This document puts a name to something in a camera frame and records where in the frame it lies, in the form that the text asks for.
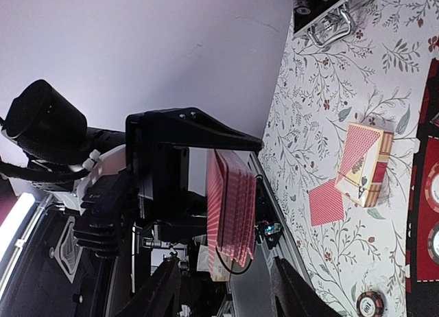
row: floral tablecloth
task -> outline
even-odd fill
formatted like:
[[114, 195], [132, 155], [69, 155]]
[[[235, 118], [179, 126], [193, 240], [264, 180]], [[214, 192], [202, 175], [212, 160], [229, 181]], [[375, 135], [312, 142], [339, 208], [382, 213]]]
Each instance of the floral tablecloth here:
[[[290, 27], [260, 160], [318, 295], [356, 316], [357, 297], [376, 290], [389, 316], [405, 316], [414, 137], [439, 0], [375, 0], [353, 16], [355, 34], [323, 50]], [[344, 198], [344, 220], [312, 227], [308, 191], [335, 178], [349, 121], [395, 133], [379, 205]]]

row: wire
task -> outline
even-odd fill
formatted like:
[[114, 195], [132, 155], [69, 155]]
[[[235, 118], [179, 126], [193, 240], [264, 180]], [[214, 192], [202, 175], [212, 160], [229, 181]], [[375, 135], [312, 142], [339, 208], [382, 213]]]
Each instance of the wire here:
[[46, 207], [45, 213], [47, 214], [50, 211], [59, 211], [61, 208], [65, 208], [65, 206], [63, 204], [53, 203], [53, 204], [50, 204], [48, 207]]
[[250, 262], [248, 262], [248, 265], [246, 266], [246, 268], [245, 268], [244, 270], [239, 271], [239, 272], [236, 272], [236, 271], [231, 270], [231, 269], [230, 269], [228, 266], [226, 266], [226, 264], [224, 263], [224, 260], [222, 259], [221, 255], [220, 255], [220, 252], [218, 251], [218, 247], [215, 247], [215, 249], [216, 249], [216, 251], [217, 251], [217, 255], [218, 255], [219, 261], [221, 262], [221, 264], [222, 264], [222, 266], [224, 267], [224, 269], [226, 269], [229, 273], [231, 273], [231, 274], [236, 274], [237, 276], [239, 276], [239, 275], [241, 275], [241, 274], [245, 274], [245, 273], [248, 271], [248, 269], [250, 269], [250, 266], [252, 265], [252, 262], [253, 262], [252, 259], [250, 259]]
[[78, 172], [71, 173], [42, 172], [0, 161], [0, 174], [8, 178], [20, 178], [34, 183], [68, 183], [84, 178], [89, 173], [87, 169], [81, 169]]
[[261, 243], [258, 244], [258, 241], [255, 240], [255, 241], [254, 241], [254, 244], [255, 244], [256, 246], [262, 246], [262, 245], [263, 245], [263, 237], [261, 236], [260, 233], [258, 233], [257, 235], [258, 235], [258, 237], [259, 237], [259, 240], [261, 240]]

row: casino chip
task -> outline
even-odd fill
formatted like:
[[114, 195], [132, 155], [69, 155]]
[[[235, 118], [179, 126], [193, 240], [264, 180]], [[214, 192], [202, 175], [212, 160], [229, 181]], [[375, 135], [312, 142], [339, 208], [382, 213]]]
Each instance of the casino chip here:
[[376, 292], [364, 292], [357, 299], [357, 314], [359, 317], [382, 317], [384, 302]]
[[428, 254], [436, 264], [439, 264], [439, 222], [430, 230], [427, 240]]
[[436, 163], [428, 174], [425, 183], [425, 198], [433, 211], [439, 213], [439, 163]]

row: chrome handle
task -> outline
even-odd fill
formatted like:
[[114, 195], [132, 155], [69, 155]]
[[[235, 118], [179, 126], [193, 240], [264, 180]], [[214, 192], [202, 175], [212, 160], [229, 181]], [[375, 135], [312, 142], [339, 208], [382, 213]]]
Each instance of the chrome handle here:
[[312, 25], [308, 29], [308, 37], [313, 42], [313, 44], [319, 48], [325, 48], [329, 45], [335, 43], [337, 40], [343, 39], [349, 35], [351, 35], [354, 31], [354, 20], [352, 19], [352, 16], [349, 14], [349, 11], [347, 10], [346, 5], [340, 6], [338, 8], [338, 12], [340, 14], [340, 17], [343, 19], [345, 24], [348, 25], [348, 27], [343, 30], [342, 32], [339, 32], [335, 34], [334, 36], [330, 37], [328, 40], [324, 41], [323, 43], [320, 41], [319, 38], [316, 36], [316, 27]]

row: red playing card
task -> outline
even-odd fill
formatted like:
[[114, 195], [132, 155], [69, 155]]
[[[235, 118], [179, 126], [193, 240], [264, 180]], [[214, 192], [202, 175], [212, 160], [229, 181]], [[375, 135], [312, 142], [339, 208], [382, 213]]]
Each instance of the red playing card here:
[[222, 207], [218, 228], [218, 250], [233, 258], [235, 251], [235, 209], [240, 191], [240, 167], [227, 151], [215, 151], [225, 185], [225, 203]]
[[344, 219], [342, 193], [335, 188], [335, 179], [309, 192], [309, 207], [312, 226]]
[[247, 216], [246, 216], [246, 232], [244, 234], [244, 255], [241, 259], [241, 266], [244, 266], [246, 260], [247, 260], [247, 253], [250, 255], [250, 258], [254, 258], [254, 222], [256, 218], [256, 211], [254, 208], [251, 208], [255, 206], [256, 204], [256, 178], [254, 177], [254, 174], [252, 174], [249, 170], [247, 174], [247, 184], [248, 184], [248, 190], [247, 190], [247, 199], [246, 199], [246, 206], [247, 206]]
[[214, 151], [209, 151], [207, 169], [207, 242], [211, 274], [216, 256], [218, 227], [224, 201], [224, 181]]
[[246, 185], [246, 175], [245, 172], [242, 172], [241, 178], [240, 178], [240, 190], [238, 194], [238, 207], [236, 208], [236, 224], [237, 227], [235, 229], [235, 241], [237, 242], [236, 247], [236, 255], [234, 256], [236, 262], [240, 261], [241, 252], [244, 247], [244, 243], [242, 242], [242, 237], [244, 236], [244, 227], [243, 223], [246, 218], [245, 213], [246, 209], [244, 208], [246, 203], [246, 196], [247, 196], [247, 185]]
[[369, 151], [379, 139], [379, 133], [367, 128], [349, 126], [344, 144], [339, 180], [346, 176], [352, 167]]

